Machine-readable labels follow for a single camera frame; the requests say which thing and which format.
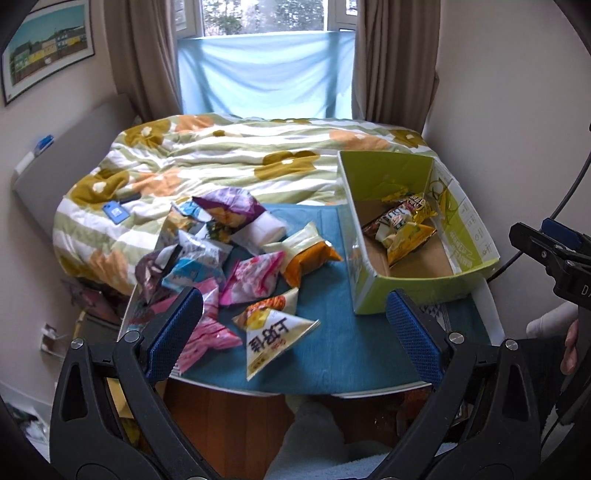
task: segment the person's hand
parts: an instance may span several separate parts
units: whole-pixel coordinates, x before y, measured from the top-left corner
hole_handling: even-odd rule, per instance
[[[579,337],[579,321],[575,320],[569,327],[569,332],[566,334],[566,341],[564,345],[566,351],[562,363],[560,364],[560,371],[564,375],[572,375],[577,368],[579,362],[579,354],[577,353],[577,338]]]

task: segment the blue sheet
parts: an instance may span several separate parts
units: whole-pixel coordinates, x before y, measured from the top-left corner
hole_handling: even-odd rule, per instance
[[[290,32],[178,41],[184,113],[351,118],[355,32]]]
[[[289,226],[288,234],[314,221],[324,238],[345,257],[336,207],[266,205]],[[250,255],[235,248],[226,263],[231,270]],[[283,279],[277,294],[288,290]],[[244,305],[221,308],[219,319],[238,333],[231,318]],[[489,343],[486,330],[471,297],[446,304],[451,327],[468,339]],[[349,290],[347,265],[330,262],[305,276],[297,315],[321,321],[321,325],[291,350],[273,360],[250,382],[246,381],[245,347],[209,351],[184,378],[233,390],[289,394],[335,394],[396,387],[419,381],[384,314],[355,316]]]

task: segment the curtain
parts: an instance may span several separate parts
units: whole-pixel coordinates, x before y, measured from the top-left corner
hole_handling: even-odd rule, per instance
[[[185,113],[351,118],[354,32],[302,32],[178,41]]]
[[[181,113],[173,2],[105,0],[105,27],[117,92],[144,121]]]
[[[423,131],[437,87],[440,0],[358,0],[353,118]]]

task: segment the blue towel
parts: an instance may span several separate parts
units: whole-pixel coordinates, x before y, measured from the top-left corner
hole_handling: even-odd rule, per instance
[[[288,234],[313,221],[321,235],[344,258],[336,207],[266,205],[288,225]],[[235,248],[226,262],[226,272],[249,258]],[[289,290],[280,279],[276,294]],[[453,330],[468,339],[489,344],[486,329],[471,297],[446,304]],[[220,308],[219,320],[244,340],[232,317],[245,305]],[[244,346],[208,351],[183,378],[231,390],[283,394],[338,394],[402,386],[419,381],[416,370],[400,345],[385,314],[356,316],[353,312],[346,261],[329,262],[303,278],[297,316],[320,320],[321,325],[273,360],[250,382],[246,381]]]

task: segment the window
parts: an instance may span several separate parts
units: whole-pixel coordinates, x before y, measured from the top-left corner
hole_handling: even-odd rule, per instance
[[[350,31],[356,0],[174,0],[179,37]]]

